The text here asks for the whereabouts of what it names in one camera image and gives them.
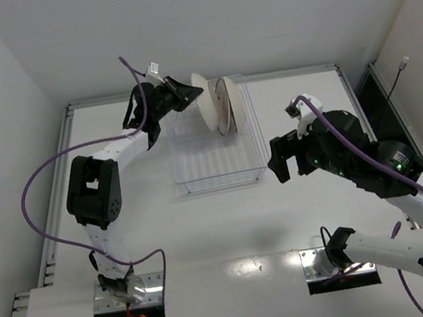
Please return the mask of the floral patterned plate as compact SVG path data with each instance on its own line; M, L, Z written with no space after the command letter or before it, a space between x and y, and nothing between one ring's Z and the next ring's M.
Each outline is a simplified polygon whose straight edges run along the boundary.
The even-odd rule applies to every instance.
M223 81L227 89L229 104L232 109L232 119L234 120L236 131L242 131L247 117L243 96L239 91L239 87L237 87L232 79L224 76Z
M210 131L216 130L218 128L220 115L213 103L208 80L198 73L192 73L191 85L202 89L202 93L195 101L197 102L197 106L199 107L200 114L203 121L206 123L206 126Z

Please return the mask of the orange sunburst glass plate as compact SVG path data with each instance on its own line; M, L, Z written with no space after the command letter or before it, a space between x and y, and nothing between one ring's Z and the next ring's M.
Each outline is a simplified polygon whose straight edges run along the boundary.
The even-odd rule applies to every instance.
M233 89L232 82L226 76L220 77L214 87L219 115L218 132L221 136L226 136L231 131L237 132Z

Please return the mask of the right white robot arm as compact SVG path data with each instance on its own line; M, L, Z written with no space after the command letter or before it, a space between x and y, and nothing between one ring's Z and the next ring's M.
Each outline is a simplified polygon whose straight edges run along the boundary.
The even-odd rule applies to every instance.
M269 142L269 169L280 183L290 180L287 162L294 158L300 176L323 170L341 177L400 209L420 227L396 238L338 227L315 256L315 274L330 282L356 263L375 263L423 277L422 158L401 141L370 140L355 115L326 112L312 95L294 97L286 111L299 121L297 129Z

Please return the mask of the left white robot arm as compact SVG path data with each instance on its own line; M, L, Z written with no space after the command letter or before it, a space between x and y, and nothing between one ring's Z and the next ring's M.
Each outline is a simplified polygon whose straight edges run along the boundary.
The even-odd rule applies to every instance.
M155 84L136 85L119 139L92 155L72 160L67 211L89 237L89 259L100 288L117 300L128 304L142 300L142 282L126 256L115 224L122 209L121 173L155 145L163 117L169 112L183 112L205 90L206 86L183 84L169 76Z

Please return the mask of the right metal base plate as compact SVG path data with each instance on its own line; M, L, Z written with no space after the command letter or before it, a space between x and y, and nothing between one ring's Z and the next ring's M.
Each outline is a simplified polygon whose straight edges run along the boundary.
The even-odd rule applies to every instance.
M344 270L334 267L328 261L324 247L301 250L299 258L307 282L324 282L335 278L377 272L377 267L373 263L355 263Z

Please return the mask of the metal base plate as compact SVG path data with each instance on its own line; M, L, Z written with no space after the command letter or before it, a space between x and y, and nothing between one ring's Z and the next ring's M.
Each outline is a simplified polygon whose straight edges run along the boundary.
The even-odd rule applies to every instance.
M377 272L377 267L373 263L355 263L344 270L334 267L328 261L324 247L301 250L299 258L307 282L324 282L335 278Z
M130 304L131 308L161 305L163 281L163 274L154 272L132 275L126 289L104 290L97 283L93 312L97 315L124 310L127 304Z

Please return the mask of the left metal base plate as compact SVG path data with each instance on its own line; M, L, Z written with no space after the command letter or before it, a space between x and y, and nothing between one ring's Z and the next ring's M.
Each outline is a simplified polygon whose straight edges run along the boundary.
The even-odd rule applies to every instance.
M97 283L93 312L97 315L124 310L127 304L130 304L131 308L161 305L163 281L163 274L154 272L132 275L126 289L104 290Z

